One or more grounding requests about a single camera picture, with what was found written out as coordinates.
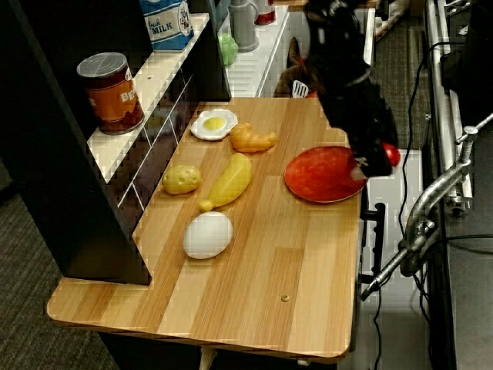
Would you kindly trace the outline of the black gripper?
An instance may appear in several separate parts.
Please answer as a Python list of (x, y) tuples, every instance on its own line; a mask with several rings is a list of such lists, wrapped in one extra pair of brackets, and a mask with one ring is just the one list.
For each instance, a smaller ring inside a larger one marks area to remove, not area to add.
[(369, 71), (358, 77), (322, 76), (322, 107), (329, 123), (348, 134), (352, 154), (365, 177), (392, 173), (384, 144), (398, 148), (397, 127)]

